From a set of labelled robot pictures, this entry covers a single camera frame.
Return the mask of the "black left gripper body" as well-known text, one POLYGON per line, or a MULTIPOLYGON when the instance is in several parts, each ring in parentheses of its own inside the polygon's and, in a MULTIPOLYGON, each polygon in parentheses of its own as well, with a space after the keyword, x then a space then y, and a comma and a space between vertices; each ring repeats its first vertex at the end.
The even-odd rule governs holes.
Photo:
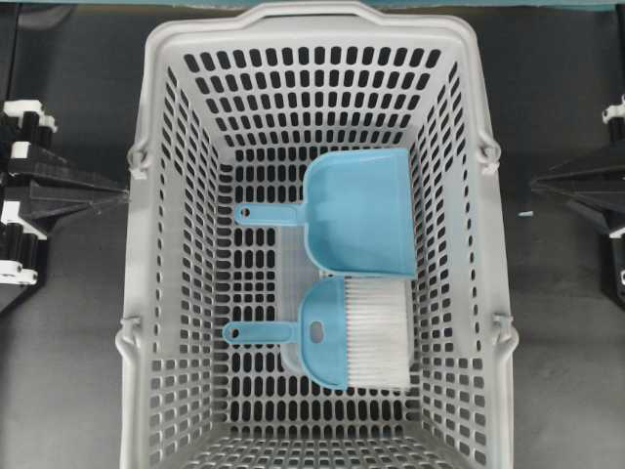
POLYGON ((1 104, 1 283, 35 285, 40 255, 48 234, 29 213, 39 150, 49 149, 58 131, 55 117, 38 100, 10 100, 1 104))

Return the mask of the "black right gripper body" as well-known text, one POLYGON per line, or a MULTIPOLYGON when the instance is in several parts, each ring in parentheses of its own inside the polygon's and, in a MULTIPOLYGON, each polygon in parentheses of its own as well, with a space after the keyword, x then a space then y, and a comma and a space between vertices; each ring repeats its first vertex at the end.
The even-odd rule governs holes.
POLYGON ((614 167, 608 173, 608 180, 614 183, 609 195, 613 198, 609 216, 609 239, 614 269, 615 292, 618 299, 624 298, 624 96, 621 102, 610 105, 602 113, 603 123, 608 128, 610 150, 615 157, 614 167))

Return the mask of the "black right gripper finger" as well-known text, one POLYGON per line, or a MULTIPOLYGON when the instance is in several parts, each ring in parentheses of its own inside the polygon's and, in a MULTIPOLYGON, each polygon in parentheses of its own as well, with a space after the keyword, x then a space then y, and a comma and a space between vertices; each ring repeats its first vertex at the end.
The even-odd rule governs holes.
POLYGON ((598 230, 616 229, 616 159, 579 158, 534 177, 530 188, 578 213, 598 230))

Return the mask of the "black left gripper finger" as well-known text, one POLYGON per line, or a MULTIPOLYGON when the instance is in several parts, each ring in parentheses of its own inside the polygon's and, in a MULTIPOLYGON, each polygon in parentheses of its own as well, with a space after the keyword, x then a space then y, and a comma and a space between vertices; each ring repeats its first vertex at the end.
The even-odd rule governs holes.
POLYGON ((73 215, 96 213, 126 205, 129 191, 118 181, 97 172, 67 165, 36 162, 30 171, 28 220, 51 230, 73 215))

